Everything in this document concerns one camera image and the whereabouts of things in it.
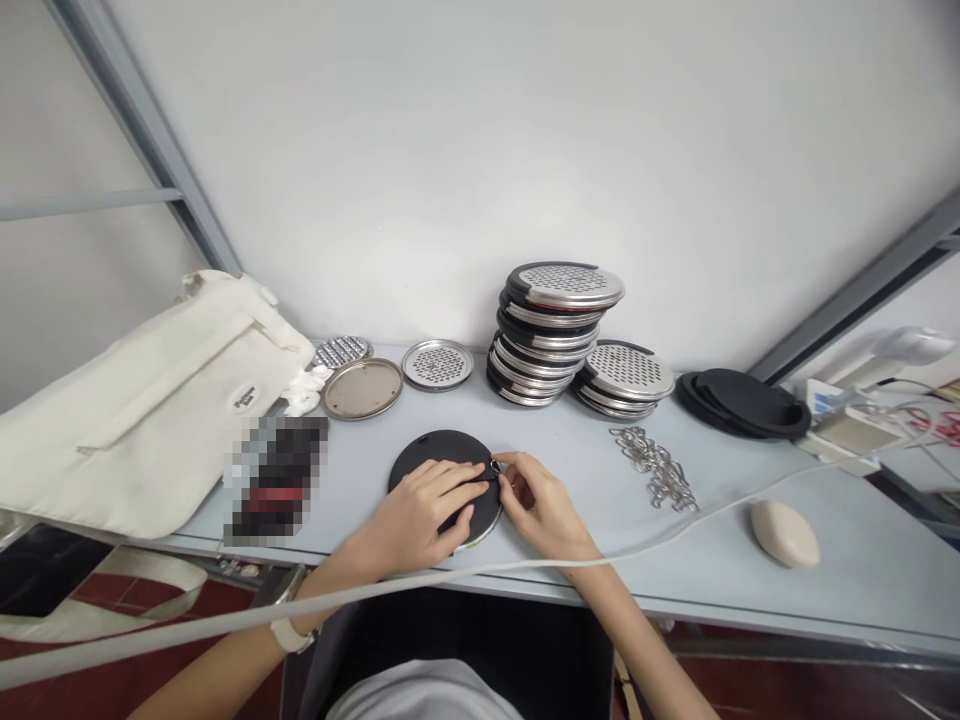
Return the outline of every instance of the white watch strap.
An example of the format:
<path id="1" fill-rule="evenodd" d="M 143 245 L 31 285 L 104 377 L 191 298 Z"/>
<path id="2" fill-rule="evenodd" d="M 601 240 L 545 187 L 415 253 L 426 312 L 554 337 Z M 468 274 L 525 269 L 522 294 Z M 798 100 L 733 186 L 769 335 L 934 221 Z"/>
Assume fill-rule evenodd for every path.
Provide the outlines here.
<path id="1" fill-rule="evenodd" d="M 311 632 L 306 636 L 298 633 L 293 628 L 289 618 L 274 620 L 270 623 L 270 630 L 277 642 L 280 643 L 280 647 L 286 652 L 302 653 L 313 644 L 317 637 L 316 632 Z"/>

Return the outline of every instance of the smartphone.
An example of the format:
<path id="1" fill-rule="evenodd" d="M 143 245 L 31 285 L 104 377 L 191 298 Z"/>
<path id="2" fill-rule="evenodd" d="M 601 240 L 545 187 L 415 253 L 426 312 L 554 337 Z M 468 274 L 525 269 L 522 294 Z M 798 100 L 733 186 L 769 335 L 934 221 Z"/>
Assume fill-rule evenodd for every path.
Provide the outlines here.
<path id="1" fill-rule="evenodd" d="M 0 550 L 0 615 L 47 617 L 113 548 L 37 523 Z"/>

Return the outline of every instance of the floor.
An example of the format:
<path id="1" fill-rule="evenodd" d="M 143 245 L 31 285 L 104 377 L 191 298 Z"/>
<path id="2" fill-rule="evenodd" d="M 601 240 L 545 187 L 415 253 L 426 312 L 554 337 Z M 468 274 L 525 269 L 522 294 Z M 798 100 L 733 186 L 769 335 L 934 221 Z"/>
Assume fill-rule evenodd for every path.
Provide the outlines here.
<path id="1" fill-rule="evenodd" d="M 149 581 L 94 575 L 74 597 L 139 615 L 178 592 Z M 242 610 L 252 599 L 251 591 L 210 580 L 191 612 L 174 622 Z M 747 635 L 739 630 L 699 627 L 707 637 Z M 683 633 L 684 626 L 678 625 L 675 632 Z M 190 643 L 0 693 L 0 718 L 121 720 L 215 642 L 216 638 Z M 51 647 L 55 646 L 0 640 L 0 660 Z M 723 720 L 960 718 L 960 676 L 954 673 L 692 657 L 680 662 Z M 277 720 L 280 693 L 278 668 L 237 717 Z M 923 712 L 901 693 L 920 700 L 936 714 Z M 627 720 L 619 692 L 614 718 Z"/>
<path id="2" fill-rule="evenodd" d="M 73 597 L 127 615 L 139 615 L 179 592 L 169 585 L 147 580 L 92 575 L 77 588 Z M 209 580 L 190 613 L 173 622 L 245 610 L 252 600 L 253 592 L 249 590 Z M 0 718 L 122 720 L 216 641 L 217 638 L 201 640 L 2 692 Z M 0 640 L 0 660 L 55 647 L 58 646 Z M 241 720 L 279 718 L 281 679 L 278 668 L 237 717 Z"/>

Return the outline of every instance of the soap bar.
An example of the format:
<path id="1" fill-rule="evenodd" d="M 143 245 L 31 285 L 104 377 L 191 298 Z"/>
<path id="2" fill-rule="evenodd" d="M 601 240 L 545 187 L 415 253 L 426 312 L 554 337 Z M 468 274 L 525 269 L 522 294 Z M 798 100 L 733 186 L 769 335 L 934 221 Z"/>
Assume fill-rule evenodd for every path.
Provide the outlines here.
<path id="1" fill-rule="evenodd" d="M 789 567 L 820 564 L 820 545 L 813 528 L 789 505 L 762 500 L 750 508 L 753 534 L 760 547 Z"/>

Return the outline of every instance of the round metal lid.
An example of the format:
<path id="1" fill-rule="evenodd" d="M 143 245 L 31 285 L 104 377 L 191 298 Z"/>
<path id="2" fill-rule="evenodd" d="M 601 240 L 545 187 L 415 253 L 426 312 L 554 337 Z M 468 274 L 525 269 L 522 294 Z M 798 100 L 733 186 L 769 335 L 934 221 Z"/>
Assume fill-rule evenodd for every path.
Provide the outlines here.
<path id="1" fill-rule="evenodd" d="M 354 360 L 337 370 L 320 392 L 327 416 L 364 420 L 393 405 L 403 390 L 403 373 L 385 358 Z"/>
<path id="2" fill-rule="evenodd" d="M 323 365 L 331 370 L 373 355 L 373 345 L 370 341 L 356 335 L 341 335 L 321 343 L 314 343 L 314 345 L 317 347 L 313 355 L 314 364 Z"/>
<path id="3" fill-rule="evenodd" d="M 643 412 L 622 412 L 620 410 L 613 410 L 604 405 L 600 405 L 580 392 L 577 392 L 576 395 L 577 399 L 591 410 L 596 410 L 601 415 L 606 415 L 607 417 L 611 417 L 616 420 L 642 420 L 654 411 L 654 408 L 651 407 L 649 410 L 644 410 Z"/>
<path id="4" fill-rule="evenodd" d="M 505 315 L 503 310 L 497 311 L 497 325 L 501 332 L 511 335 L 518 343 L 541 350 L 578 350 L 600 335 L 599 325 L 577 330 L 555 329 L 552 332 L 547 328 L 524 327 Z"/>
<path id="5" fill-rule="evenodd" d="M 473 372 L 473 353 L 452 340 L 425 340 L 403 356 L 403 374 L 418 390 L 444 392 Z"/>
<path id="6" fill-rule="evenodd" d="M 406 477 L 426 460 L 452 460 L 453 462 L 482 463 L 485 467 L 476 480 L 489 482 L 487 491 L 471 500 L 473 518 L 470 521 L 470 535 L 454 552 L 473 547 L 493 530 L 500 518 L 500 487 L 497 475 L 500 466 L 490 457 L 490 451 L 474 437 L 457 430 L 434 430 L 421 435 L 404 448 L 397 457 L 387 481 L 387 492 L 392 492 Z M 456 523 L 460 510 L 450 515 L 437 532 L 443 533 Z"/>
<path id="7" fill-rule="evenodd" d="M 583 360 L 590 353 L 592 353 L 597 344 L 591 342 L 587 345 L 584 345 L 582 348 L 574 348 L 573 350 L 560 350 L 557 352 L 550 352 L 549 350 L 541 350 L 537 348 L 531 348 L 527 345 L 523 345 L 515 340 L 511 340 L 510 337 L 504 335 L 503 333 L 499 334 L 499 337 L 503 340 L 506 347 L 514 348 L 519 350 L 524 355 L 529 355 L 532 358 L 537 360 L 543 360 L 545 362 L 556 362 L 556 363 L 568 363 L 576 362 L 578 360 Z"/>
<path id="8" fill-rule="evenodd" d="M 620 340 L 600 340 L 583 366 L 585 382 L 624 400 L 655 402 L 674 388 L 673 372 L 656 355 Z"/>
<path id="9" fill-rule="evenodd" d="M 516 383 L 521 387 L 527 387 L 531 390 L 541 390 L 543 392 L 560 392 L 573 380 L 573 375 L 559 378 L 557 380 L 540 380 L 538 378 L 523 375 L 516 370 L 510 369 L 499 357 L 496 350 L 491 350 L 487 356 L 489 363 L 498 373 L 507 378 L 510 382 Z"/>
<path id="10" fill-rule="evenodd" d="M 655 402 L 629 402 L 627 400 L 614 400 L 613 398 L 607 397 L 603 393 L 594 390 L 589 385 L 578 385 L 577 392 L 583 395 L 585 398 L 592 400 L 597 405 L 603 405 L 611 410 L 619 410 L 621 412 L 653 412 L 654 408 L 657 406 Z"/>
<path id="11" fill-rule="evenodd" d="M 563 392 L 567 387 L 566 385 L 563 385 L 559 388 L 550 387 L 550 388 L 544 389 L 544 388 L 533 388 L 523 383 L 517 383 L 517 382 L 514 382 L 511 378 L 508 378 L 506 375 L 501 373 L 499 370 L 497 370 L 497 368 L 494 367 L 493 363 L 487 363 L 487 374 L 497 381 L 498 387 L 506 388 L 511 392 L 517 393 L 518 395 L 526 395 L 528 397 L 535 397 L 535 398 L 550 397 L 552 395 L 556 395 L 557 393 Z"/>
<path id="12" fill-rule="evenodd" d="M 490 383 L 490 387 L 493 388 L 493 391 L 497 393 L 500 397 L 509 400 L 515 405 L 523 405 L 524 407 L 546 407 L 547 405 L 552 405 L 556 402 L 557 398 L 562 395 L 562 392 L 558 392 L 555 395 L 550 395 L 549 397 L 529 397 L 526 395 L 520 395 L 513 390 L 510 390 L 506 387 L 502 387 L 498 382 L 497 378 L 492 376 L 489 372 L 486 373 L 487 382 Z"/>
<path id="13" fill-rule="evenodd" d="M 612 307 L 624 295 L 623 282 L 596 265 L 539 262 L 516 268 L 507 283 L 525 291 L 533 305 L 582 310 Z"/>
<path id="14" fill-rule="evenodd" d="M 527 362 L 522 360 L 514 353 L 504 346 L 503 341 L 498 337 L 493 341 L 493 347 L 497 352 L 497 357 L 500 358 L 507 365 L 514 370 L 519 370 L 522 373 L 527 375 L 532 375 L 535 378 L 540 378 L 543 380 L 556 380 L 558 378 L 569 377 L 570 375 L 576 373 L 583 367 L 583 360 L 580 360 L 575 363 L 567 363 L 564 365 L 558 364 L 549 364 L 549 365 L 538 365 L 536 363 Z"/>
<path id="15" fill-rule="evenodd" d="M 603 317 L 602 312 L 572 313 L 569 311 L 548 311 L 546 309 L 541 311 L 532 310 L 531 307 L 534 306 L 523 307 L 520 303 L 511 300 L 506 289 L 500 293 L 500 307 L 503 308 L 503 311 L 507 313 L 507 315 L 521 322 L 539 327 L 556 328 L 558 330 L 576 329 L 593 325 L 594 323 L 600 322 L 600 319 Z"/>

